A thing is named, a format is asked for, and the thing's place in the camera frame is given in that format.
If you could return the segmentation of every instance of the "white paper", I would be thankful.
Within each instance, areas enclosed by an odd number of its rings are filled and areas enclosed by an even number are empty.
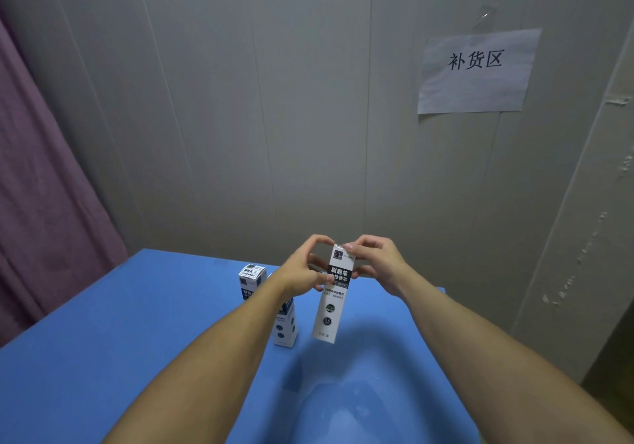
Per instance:
[[[522,110],[541,33],[531,29],[429,39],[418,113]]]

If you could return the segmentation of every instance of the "person's left arm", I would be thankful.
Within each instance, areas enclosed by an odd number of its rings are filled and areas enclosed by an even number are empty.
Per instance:
[[[194,340],[132,402],[104,443],[222,443],[258,371],[275,316],[289,298],[332,282],[313,235],[258,290]]]

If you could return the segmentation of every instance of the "person's right arm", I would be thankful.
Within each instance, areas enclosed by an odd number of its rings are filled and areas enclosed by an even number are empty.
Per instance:
[[[549,362],[416,273],[394,243],[363,235],[344,247],[408,306],[421,336],[483,437],[495,443],[632,443],[590,395]]]

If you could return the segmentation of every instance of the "gray wall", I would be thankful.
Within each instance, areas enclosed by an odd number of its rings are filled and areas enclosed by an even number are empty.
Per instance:
[[[608,88],[634,96],[634,24]],[[634,107],[593,126],[513,335],[580,382],[634,299]]]
[[[416,116],[424,40],[542,27],[521,113]],[[509,328],[634,0],[1,0],[130,249],[392,237]]]

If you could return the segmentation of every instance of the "box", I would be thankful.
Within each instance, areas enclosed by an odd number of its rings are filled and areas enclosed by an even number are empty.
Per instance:
[[[313,325],[313,337],[331,344],[335,343],[341,312],[344,310],[345,295],[352,278],[354,257],[340,246],[332,248],[328,273],[335,277],[334,284],[323,286],[317,315]]]
[[[240,271],[238,277],[240,278],[242,298],[246,301],[267,279],[266,268],[249,264]],[[281,305],[271,335],[273,343],[278,346],[292,347],[295,344],[297,324],[295,322],[295,303],[292,297]]]

